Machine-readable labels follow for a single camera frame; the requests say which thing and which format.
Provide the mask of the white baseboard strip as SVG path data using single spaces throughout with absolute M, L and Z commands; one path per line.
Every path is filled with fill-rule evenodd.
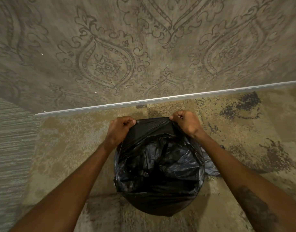
M 126 108 L 131 106 L 150 105 L 150 104 L 157 104 L 162 102 L 171 102 L 171 101 L 197 99 L 197 98 L 211 97 L 211 96 L 218 96 L 218 95 L 252 92 L 252 91 L 263 90 L 263 89 L 265 90 L 267 88 L 278 88 L 278 87 L 283 87 L 283 86 L 288 86 L 293 84 L 296 85 L 296 80 L 258 85 L 258 86 L 249 86 L 249 87 L 241 87 L 241 88 L 234 88 L 234 89 L 183 94 L 178 96 L 160 97 L 160 98 L 152 98 L 152 99 L 145 99 L 145 100 L 138 100 L 138 101 L 106 104 L 106 105 L 89 106 L 89 107 L 82 107 L 82 108 L 75 108 L 75 109 L 57 110 L 57 111 L 51 111 L 51 112 L 37 113 L 35 115 L 38 117 L 51 117 L 55 115 L 68 115 L 68 114 L 78 114 L 78 113 L 85 113 L 85 112 L 96 112 L 96 111 L 107 110 L 107 109 Z

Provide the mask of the person's right hand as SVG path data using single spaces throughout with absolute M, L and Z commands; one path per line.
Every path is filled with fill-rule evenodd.
M 199 118 L 191 111 L 181 110 L 173 113 L 172 115 L 181 115 L 183 116 L 184 124 L 179 126 L 183 132 L 188 136 L 201 140 L 207 134 L 200 124 Z

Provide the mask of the person's left forearm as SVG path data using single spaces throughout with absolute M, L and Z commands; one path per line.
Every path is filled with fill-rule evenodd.
M 9 232 L 73 232 L 84 204 L 110 153 L 104 141 L 62 183 L 37 203 Z

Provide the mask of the person's right forearm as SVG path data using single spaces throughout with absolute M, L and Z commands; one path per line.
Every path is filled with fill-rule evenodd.
M 207 152 L 255 232 L 296 232 L 296 201 L 281 188 L 244 166 L 209 137 L 192 137 Z

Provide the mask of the black plastic trash bag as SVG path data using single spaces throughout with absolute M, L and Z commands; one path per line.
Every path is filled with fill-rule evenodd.
M 114 184 L 136 209 L 171 217 L 197 197 L 206 176 L 220 177 L 196 140 L 169 117 L 137 120 L 118 145 Z

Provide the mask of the person's left hand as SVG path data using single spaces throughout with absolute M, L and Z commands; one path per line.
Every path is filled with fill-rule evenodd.
M 113 151 L 123 140 L 125 139 L 127 133 L 129 132 L 130 128 L 132 127 L 125 127 L 123 122 L 126 120 L 135 120 L 130 116 L 123 116 L 117 117 L 116 119 L 112 120 L 105 140 L 103 141 L 104 148 L 111 152 Z

